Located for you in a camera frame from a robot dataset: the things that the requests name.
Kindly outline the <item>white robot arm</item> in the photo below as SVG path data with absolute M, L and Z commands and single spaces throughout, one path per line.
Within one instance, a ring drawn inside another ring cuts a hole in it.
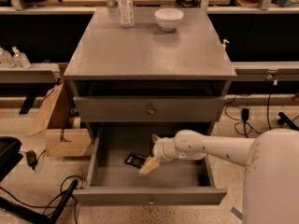
M 139 173 L 161 163 L 199 160 L 206 154 L 245 168 L 243 224 L 299 224 L 299 132 L 274 129 L 256 138 L 207 136 L 182 130 L 153 137 L 153 155 Z

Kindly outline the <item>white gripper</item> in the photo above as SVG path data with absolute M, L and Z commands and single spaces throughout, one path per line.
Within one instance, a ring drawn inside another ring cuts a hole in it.
M 173 138 L 163 137 L 153 133 L 151 139 L 154 143 L 153 156 L 147 157 L 145 163 L 141 166 L 139 173 L 147 175 L 160 166 L 160 162 L 168 162 L 177 160 L 179 151 L 176 149 L 175 141 Z

